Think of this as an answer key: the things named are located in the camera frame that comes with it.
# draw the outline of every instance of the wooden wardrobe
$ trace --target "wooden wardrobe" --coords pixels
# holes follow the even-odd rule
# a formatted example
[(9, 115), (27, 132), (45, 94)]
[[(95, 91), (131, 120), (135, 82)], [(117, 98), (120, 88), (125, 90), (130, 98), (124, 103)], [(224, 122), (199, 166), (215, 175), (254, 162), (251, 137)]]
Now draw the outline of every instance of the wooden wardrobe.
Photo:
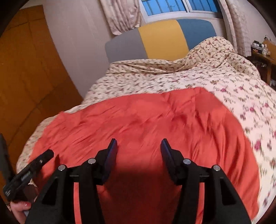
[[(0, 132), (14, 170), (37, 125), (81, 101), (52, 41), (43, 6), (20, 10), (0, 38)], [(4, 183), (0, 174), (1, 195)]]

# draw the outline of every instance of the metal screw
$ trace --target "metal screw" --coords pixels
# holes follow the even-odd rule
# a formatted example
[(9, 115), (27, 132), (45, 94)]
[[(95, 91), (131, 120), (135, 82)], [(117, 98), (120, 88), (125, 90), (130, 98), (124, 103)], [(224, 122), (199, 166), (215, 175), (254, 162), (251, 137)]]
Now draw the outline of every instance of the metal screw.
[(96, 160), (94, 158), (88, 160), (89, 164), (94, 164), (95, 162), (96, 162)]
[(59, 169), (60, 171), (63, 171), (65, 168), (66, 168), (65, 165), (60, 165), (60, 166), (58, 167), (58, 169)]
[(220, 167), (219, 165), (214, 165), (214, 166), (213, 166), (213, 169), (214, 169), (215, 171), (220, 171), (220, 170), (221, 170), (221, 167)]
[(189, 159), (184, 159), (183, 163), (186, 164), (186, 165), (189, 165), (189, 164), (191, 164), (191, 161)]

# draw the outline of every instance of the white wall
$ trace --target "white wall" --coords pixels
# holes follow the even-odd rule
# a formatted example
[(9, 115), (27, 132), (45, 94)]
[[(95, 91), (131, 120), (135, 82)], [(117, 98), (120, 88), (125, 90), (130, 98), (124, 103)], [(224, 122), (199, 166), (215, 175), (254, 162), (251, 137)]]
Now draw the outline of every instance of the white wall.
[(109, 67), (105, 43), (113, 37), (100, 0), (30, 0), (43, 4), (59, 56), (82, 97)]
[(276, 43), (276, 37), (258, 10), (247, 0), (239, 0), (239, 5), (245, 13), (250, 42), (263, 42), (265, 35), (268, 35)]
[(44, 0), (29, 0), (23, 7), (23, 8), (28, 8), (28, 7), (32, 7), (32, 6), (38, 6), (38, 5), (42, 5)]

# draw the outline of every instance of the curtain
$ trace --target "curtain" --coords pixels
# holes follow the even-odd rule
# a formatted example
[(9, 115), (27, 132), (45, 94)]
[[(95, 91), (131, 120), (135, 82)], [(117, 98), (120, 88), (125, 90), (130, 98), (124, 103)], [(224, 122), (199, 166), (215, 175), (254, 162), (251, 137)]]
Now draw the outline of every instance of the curtain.
[(141, 26), (139, 0), (101, 0), (101, 3), (114, 35)]
[(236, 52), (244, 57), (251, 56), (251, 43), (244, 13), (237, 0), (219, 0), (223, 12), (227, 37)]

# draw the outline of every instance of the orange blanket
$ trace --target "orange blanket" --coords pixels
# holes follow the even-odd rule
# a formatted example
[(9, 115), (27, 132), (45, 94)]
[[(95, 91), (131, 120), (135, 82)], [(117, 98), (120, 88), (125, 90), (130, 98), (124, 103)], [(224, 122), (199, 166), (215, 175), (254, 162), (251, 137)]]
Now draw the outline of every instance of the orange blanket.
[[(162, 161), (160, 143), (201, 166), (222, 167), (250, 218), (258, 212), (258, 166), (237, 119), (203, 88), (139, 94), (105, 100), (74, 114), (60, 113), (37, 142), (30, 160), (50, 148), (55, 157), (35, 182), (41, 188), (59, 164), (78, 166), (118, 141), (116, 167), (98, 186), (107, 224), (169, 224), (180, 195)], [(75, 194), (76, 223), (81, 223)], [(200, 188), (197, 223), (201, 223)]]

